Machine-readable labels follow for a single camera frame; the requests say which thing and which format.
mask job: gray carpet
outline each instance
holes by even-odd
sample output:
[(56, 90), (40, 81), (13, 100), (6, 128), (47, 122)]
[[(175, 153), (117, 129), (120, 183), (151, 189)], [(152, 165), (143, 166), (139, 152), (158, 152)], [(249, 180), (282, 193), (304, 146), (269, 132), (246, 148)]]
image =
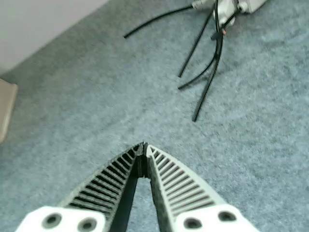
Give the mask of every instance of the gray carpet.
[[(206, 13), (137, 24), (186, 0), (110, 0), (13, 71), (20, 87), (0, 146), (0, 231), (56, 205), (99, 166), (147, 141), (204, 178), (258, 229), (309, 228), (308, 0), (270, 0), (228, 29), (197, 123), (205, 79), (177, 86), (212, 56), (210, 25), (182, 79), (176, 76)], [(147, 180), (128, 231), (158, 231)]]

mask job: black wire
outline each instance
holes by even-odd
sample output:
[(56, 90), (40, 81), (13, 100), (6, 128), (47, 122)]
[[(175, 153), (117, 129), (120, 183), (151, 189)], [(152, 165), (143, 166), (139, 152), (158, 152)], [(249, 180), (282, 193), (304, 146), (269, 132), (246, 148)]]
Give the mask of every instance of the black wire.
[(194, 42), (194, 44), (193, 44), (193, 46), (192, 46), (192, 48), (191, 48), (190, 53), (189, 53), (189, 55), (187, 56), (185, 62), (183, 63), (183, 66), (181, 67), (181, 69), (180, 69), (180, 71), (179, 71), (178, 77), (181, 77), (181, 76), (183, 75), (183, 72), (184, 72), (185, 68), (187, 67), (187, 65), (188, 65), (188, 63), (189, 63), (189, 60), (190, 60), (190, 58), (192, 57), (192, 55), (193, 55), (193, 53), (194, 53), (194, 51), (195, 51), (195, 49), (196, 49), (196, 47), (197, 47), (197, 44), (198, 44), (200, 38), (202, 37), (203, 32), (204, 32), (204, 30), (205, 30), (205, 28), (206, 28), (206, 26), (207, 26), (207, 24), (208, 24), (208, 22), (209, 22), (211, 16), (212, 16), (212, 12), (213, 12), (213, 10), (214, 10), (214, 7), (215, 7), (215, 5), (213, 5), (213, 7), (211, 8), (210, 13), (207, 15), (207, 17), (206, 17), (206, 19), (205, 19), (205, 22), (204, 22), (204, 25), (203, 25), (201, 31), (199, 32), (197, 38), (195, 39), (195, 42)]
[[(216, 6), (215, 6), (215, 20), (216, 20), (216, 30), (217, 32), (219, 31), (219, 17), (218, 17), (218, 1), (219, 0), (216, 0)], [(204, 87), (204, 90), (202, 92), (202, 95), (197, 103), (197, 106), (195, 108), (195, 111), (194, 111), (194, 114), (193, 114), (193, 117), (192, 117), (192, 121), (196, 121), (197, 120), (197, 116), (198, 116), (198, 113), (201, 109), (201, 106), (202, 106), (202, 103), (204, 102), (205, 100), (205, 97), (206, 97), (206, 94), (208, 92), (208, 89), (211, 85), (211, 82), (213, 80), (213, 77), (215, 76), (216, 72), (217, 72), (217, 69), (218, 69), (218, 65), (219, 65), (219, 61), (220, 61), (220, 57), (221, 57), (221, 52), (222, 52), (222, 46), (223, 46), (223, 35), (219, 36), (219, 38), (217, 39), (217, 41), (219, 40), (219, 51), (218, 51), (218, 57), (216, 58), (216, 63), (211, 71), (211, 75), (210, 77), (208, 78), (207, 80), (207, 83)]]
[(198, 113), (201, 109), (201, 106), (202, 106), (202, 103), (204, 102), (205, 100), (205, 97), (206, 97), (206, 94), (208, 92), (208, 89), (212, 83), (212, 80), (213, 80), (213, 77), (215, 76), (216, 72), (217, 72), (217, 69), (218, 69), (218, 65), (219, 65), (219, 61), (220, 61), (220, 57), (221, 57), (221, 51), (222, 51), (222, 45), (223, 45), (223, 35), (220, 36), (220, 40), (221, 40), (221, 46), (220, 46), (220, 51), (219, 51), (219, 54), (218, 54), (218, 58), (216, 59), (216, 63), (211, 71), (211, 75), (209, 77), (209, 79), (207, 80), (207, 83), (204, 87), (204, 90), (202, 92), (202, 95), (197, 103), (197, 106), (195, 108), (195, 111), (194, 111), (194, 114), (193, 114), (193, 117), (192, 117), (192, 121), (196, 121), (197, 120), (197, 116), (198, 116)]
[(140, 30), (141, 28), (147, 26), (148, 24), (151, 24), (152, 22), (154, 21), (157, 21), (159, 20), (160, 18), (163, 18), (165, 16), (168, 16), (168, 15), (172, 15), (174, 13), (178, 13), (178, 12), (181, 12), (181, 11), (185, 11), (185, 10), (189, 10), (189, 9), (193, 9), (193, 6), (192, 5), (189, 5), (189, 6), (185, 6), (185, 7), (182, 7), (180, 9), (177, 9), (177, 10), (174, 10), (174, 11), (169, 11), (169, 12), (166, 12), (164, 14), (161, 14), (155, 18), (152, 18), (150, 20), (148, 20), (147, 22), (139, 25), (137, 28), (133, 29), (132, 31), (130, 31), (129, 33), (127, 33), (124, 37), (125, 38), (128, 38), (129, 36), (131, 36), (132, 34), (134, 34), (135, 32), (137, 32), (138, 30)]
[(178, 89), (182, 90), (186, 87), (188, 87), (190, 84), (192, 84), (193, 82), (195, 82), (196, 80), (198, 80), (212, 65), (212, 63), (215, 61), (215, 59), (218, 57), (218, 51), (219, 51), (219, 40), (217, 41), (216, 44), (216, 50), (213, 54), (212, 60), (209, 62), (209, 64), (207, 65), (207, 67), (196, 77), (194, 77), (192, 80), (188, 81), (187, 83), (183, 84), (182, 86), (179, 86)]
[(233, 18), (235, 18), (241, 12), (242, 12), (242, 8), (241, 7), (237, 8), (237, 10), (227, 19), (227, 21), (223, 25), (221, 25), (219, 31), (215, 32), (211, 36), (211, 39), (216, 40), (219, 37), (220, 34), (223, 35), (223, 30), (226, 28), (226, 26), (232, 21)]

